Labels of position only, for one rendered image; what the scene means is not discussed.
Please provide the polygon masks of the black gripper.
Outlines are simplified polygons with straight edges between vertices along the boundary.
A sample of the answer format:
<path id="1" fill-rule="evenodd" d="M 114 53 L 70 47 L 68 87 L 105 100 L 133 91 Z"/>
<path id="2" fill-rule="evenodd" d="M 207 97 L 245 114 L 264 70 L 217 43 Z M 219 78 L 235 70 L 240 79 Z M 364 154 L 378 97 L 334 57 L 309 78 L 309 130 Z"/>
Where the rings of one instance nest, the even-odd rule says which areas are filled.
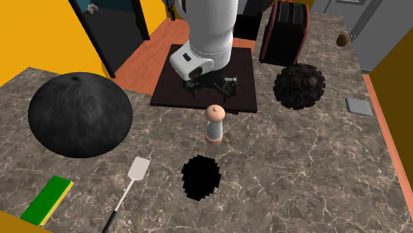
<path id="1" fill-rule="evenodd" d="M 237 77 L 227 77 L 222 70 L 211 71 L 196 77 L 193 81 L 184 81 L 184 88 L 195 98 L 196 90 L 202 87 L 217 88 L 223 94 L 223 102 L 237 95 Z"/>

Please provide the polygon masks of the dark robot stand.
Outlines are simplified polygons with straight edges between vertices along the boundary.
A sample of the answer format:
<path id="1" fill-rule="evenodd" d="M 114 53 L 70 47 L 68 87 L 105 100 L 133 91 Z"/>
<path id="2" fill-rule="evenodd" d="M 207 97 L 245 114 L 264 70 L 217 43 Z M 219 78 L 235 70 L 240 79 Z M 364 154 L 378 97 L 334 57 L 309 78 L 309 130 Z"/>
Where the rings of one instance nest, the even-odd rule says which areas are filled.
<path id="1" fill-rule="evenodd" d="M 191 94 L 183 86 L 183 80 L 165 60 L 156 88 L 150 100 L 151 106 L 206 109 L 220 105 L 227 113 L 256 113 L 257 98 L 253 74 L 252 51 L 250 48 L 233 48 L 229 64 L 222 70 L 225 75 L 237 78 L 237 94 L 224 98 L 212 89 L 198 89 Z"/>

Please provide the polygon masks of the pink and grey pepper mill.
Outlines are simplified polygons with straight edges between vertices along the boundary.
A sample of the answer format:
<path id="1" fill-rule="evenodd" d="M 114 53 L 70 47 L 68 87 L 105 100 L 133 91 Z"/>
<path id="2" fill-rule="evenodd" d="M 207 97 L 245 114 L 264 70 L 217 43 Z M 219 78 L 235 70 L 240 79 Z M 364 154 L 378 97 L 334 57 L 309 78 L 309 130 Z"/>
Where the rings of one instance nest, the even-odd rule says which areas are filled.
<path id="1" fill-rule="evenodd" d="M 205 132 L 205 140 L 210 145 L 218 145 L 222 141 L 222 121 L 226 113 L 220 105 L 211 105 L 206 108 L 205 117 L 208 120 Z"/>

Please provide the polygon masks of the black spiky ball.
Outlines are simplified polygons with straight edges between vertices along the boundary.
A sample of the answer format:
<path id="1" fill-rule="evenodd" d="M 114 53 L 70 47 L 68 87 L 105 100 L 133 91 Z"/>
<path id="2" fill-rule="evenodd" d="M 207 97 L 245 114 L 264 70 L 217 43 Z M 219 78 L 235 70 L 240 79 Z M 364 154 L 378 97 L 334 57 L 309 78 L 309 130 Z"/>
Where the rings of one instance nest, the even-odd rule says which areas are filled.
<path id="1" fill-rule="evenodd" d="M 282 106 L 301 110 L 314 106 L 323 96 L 325 87 L 325 77 L 317 67 L 297 63 L 277 74 L 273 92 Z"/>

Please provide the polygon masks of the black toaster with red edges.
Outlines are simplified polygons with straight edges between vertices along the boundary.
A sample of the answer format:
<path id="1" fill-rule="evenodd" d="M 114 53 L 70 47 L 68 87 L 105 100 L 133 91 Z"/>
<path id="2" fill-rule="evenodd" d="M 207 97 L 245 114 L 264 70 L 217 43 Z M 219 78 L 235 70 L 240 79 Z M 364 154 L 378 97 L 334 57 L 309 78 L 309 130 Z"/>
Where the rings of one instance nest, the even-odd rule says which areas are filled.
<path id="1" fill-rule="evenodd" d="M 275 2 L 265 26 L 259 61 L 284 67 L 297 63 L 309 25 L 308 5 Z"/>

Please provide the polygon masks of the dark open door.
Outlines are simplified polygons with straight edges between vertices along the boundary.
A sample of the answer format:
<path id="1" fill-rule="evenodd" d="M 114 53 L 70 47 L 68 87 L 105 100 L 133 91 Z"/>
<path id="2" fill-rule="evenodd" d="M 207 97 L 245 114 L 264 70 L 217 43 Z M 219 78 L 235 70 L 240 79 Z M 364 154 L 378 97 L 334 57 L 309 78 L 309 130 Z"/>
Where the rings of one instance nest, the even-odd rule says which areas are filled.
<path id="1" fill-rule="evenodd" d="M 140 0 L 68 0 L 107 73 L 115 72 L 150 39 Z"/>

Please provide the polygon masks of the large black dome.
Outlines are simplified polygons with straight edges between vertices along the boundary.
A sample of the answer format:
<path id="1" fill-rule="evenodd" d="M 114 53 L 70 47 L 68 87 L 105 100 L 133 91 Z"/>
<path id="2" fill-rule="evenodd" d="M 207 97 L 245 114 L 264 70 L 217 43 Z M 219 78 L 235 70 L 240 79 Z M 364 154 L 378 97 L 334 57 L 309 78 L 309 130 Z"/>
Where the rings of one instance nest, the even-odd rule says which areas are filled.
<path id="1" fill-rule="evenodd" d="M 66 73 L 33 95 L 28 123 L 35 138 L 68 158 L 93 158 L 116 148 L 132 125 L 132 105 L 113 81 L 87 72 Z"/>

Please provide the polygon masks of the grey square pad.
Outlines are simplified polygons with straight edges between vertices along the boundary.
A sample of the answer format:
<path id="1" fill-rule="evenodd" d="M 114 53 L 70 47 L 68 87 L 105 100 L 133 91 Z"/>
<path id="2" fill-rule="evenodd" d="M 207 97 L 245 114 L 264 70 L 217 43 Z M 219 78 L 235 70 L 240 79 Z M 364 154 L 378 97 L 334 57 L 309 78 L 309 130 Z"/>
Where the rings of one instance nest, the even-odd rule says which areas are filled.
<path id="1" fill-rule="evenodd" d="M 367 117 L 373 116 L 370 104 L 366 100 L 354 99 L 351 97 L 345 98 L 347 111 L 357 115 L 363 115 Z"/>

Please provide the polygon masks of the green and yellow sponge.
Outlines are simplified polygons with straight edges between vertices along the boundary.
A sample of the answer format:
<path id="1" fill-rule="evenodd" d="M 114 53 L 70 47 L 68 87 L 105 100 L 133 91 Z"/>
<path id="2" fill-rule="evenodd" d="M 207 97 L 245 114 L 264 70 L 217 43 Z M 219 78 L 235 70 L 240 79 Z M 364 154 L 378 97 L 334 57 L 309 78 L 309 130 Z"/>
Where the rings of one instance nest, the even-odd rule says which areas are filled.
<path id="1" fill-rule="evenodd" d="M 44 226 L 73 184 L 73 181 L 54 175 L 21 214 L 20 219 L 36 226 Z"/>

